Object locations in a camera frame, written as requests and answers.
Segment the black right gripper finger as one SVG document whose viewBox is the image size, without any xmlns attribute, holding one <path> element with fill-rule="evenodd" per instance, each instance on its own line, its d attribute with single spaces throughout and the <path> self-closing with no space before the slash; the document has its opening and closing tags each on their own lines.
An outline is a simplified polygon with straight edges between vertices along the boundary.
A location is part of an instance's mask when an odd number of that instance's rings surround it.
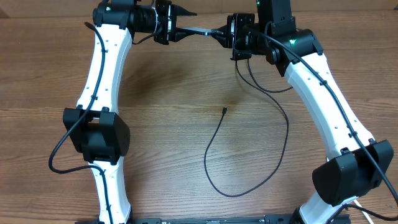
<svg viewBox="0 0 398 224">
<path fill-rule="evenodd" d="M 230 38 L 231 37 L 231 27 L 229 25 L 222 26 L 217 29 L 212 29 L 211 36 L 213 38 L 220 37 L 220 38 Z"/>
<path fill-rule="evenodd" d="M 233 38 L 230 36 L 215 36 L 215 39 L 221 44 L 222 47 L 226 49 L 233 48 Z"/>
</svg>

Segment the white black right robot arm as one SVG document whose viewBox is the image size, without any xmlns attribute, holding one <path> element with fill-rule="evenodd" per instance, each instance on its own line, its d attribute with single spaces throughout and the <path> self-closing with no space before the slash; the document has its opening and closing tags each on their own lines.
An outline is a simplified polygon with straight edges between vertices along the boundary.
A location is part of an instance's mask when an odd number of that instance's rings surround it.
<svg viewBox="0 0 398 224">
<path fill-rule="evenodd" d="M 323 47 L 299 29 L 288 1 L 258 1 L 256 14 L 233 14 L 212 36 L 234 60 L 263 55 L 298 93 L 318 128 L 327 161 L 315 169 L 314 194 L 294 211 L 292 223 L 335 223 L 354 201 L 387 184 L 394 150 L 360 123 L 336 84 Z"/>
</svg>

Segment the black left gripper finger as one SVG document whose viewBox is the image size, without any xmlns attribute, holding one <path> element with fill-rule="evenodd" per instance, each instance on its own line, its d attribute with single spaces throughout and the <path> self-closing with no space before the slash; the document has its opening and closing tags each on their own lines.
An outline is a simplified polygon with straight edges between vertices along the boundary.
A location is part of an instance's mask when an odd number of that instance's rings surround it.
<svg viewBox="0 0 398 224">
<path fill-rule="evenodd" d="M 174 32 L 174 42 L 178 42 L 190 35 L 195 35 L 195 32 L 189 28 L 177 27 Z"/>
<path fill-rule="evenodd" d="M 178 6 L 178 5 L 172 4 L 171 7 L 173 9 L 173 13 L 172 14 L 174 16 L 196 16 L 197 15 L 197 13 L 190 12 L 190 11 L 188 11 L 188 10 L 184 9 L 183 7 Z"/>
</svg>

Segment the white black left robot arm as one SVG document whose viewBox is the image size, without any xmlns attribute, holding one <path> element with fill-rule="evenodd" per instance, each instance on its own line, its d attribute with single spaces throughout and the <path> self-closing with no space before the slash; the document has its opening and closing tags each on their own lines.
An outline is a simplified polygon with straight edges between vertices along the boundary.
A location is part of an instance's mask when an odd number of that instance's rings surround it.
<svg viewBox="0 0 398 224">
<path fill-rule="evenodd" d="M 100 212 L 95 223 L 132 223 L 132 206 L 124 181 L 124 157 L 130 129 L 119 116 L 118 96 L 123 66 L 137 32 L 167 45 L 176 40 L 178 16 L 193 13 L 171 1 L 154 6 L 137 1 L 101 1 L 93 10 L 95 47 L 85 88 L 75 108 L 66 108 L 67 137 L 92 171 Z"/>
</svg>

